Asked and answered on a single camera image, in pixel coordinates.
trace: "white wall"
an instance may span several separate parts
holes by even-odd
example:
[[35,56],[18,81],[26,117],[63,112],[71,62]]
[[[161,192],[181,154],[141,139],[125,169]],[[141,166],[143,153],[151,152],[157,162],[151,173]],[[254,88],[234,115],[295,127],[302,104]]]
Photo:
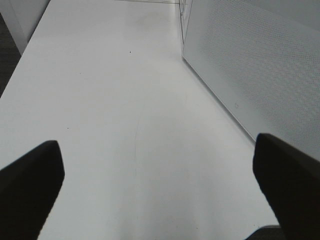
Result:
[[25,50],[49,1],[0,1],[0,12],[21,54]]

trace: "metal panel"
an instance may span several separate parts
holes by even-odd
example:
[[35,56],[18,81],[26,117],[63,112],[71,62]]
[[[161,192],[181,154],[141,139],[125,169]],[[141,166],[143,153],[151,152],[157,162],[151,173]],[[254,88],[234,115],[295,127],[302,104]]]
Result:
[[183,56],[252,138],[320,159],[320,2],[286,2],[193,0]]
[[192,0],[180,0],[179,4],[180,4],[182,39],[184,41],[187,33]]

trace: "dark carpet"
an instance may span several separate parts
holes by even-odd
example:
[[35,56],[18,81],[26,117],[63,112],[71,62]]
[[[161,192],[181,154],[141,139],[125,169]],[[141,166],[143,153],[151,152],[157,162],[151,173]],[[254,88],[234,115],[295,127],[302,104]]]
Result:
[[0,98],[20,57],[18,48],[0,14]]

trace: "perforated wall panel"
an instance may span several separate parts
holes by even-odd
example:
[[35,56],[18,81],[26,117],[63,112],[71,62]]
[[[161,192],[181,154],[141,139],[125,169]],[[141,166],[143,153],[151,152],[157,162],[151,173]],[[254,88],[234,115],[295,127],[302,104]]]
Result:
[[320,160],[320,1],[299,2],[193,0],[183,57],[252,138]]

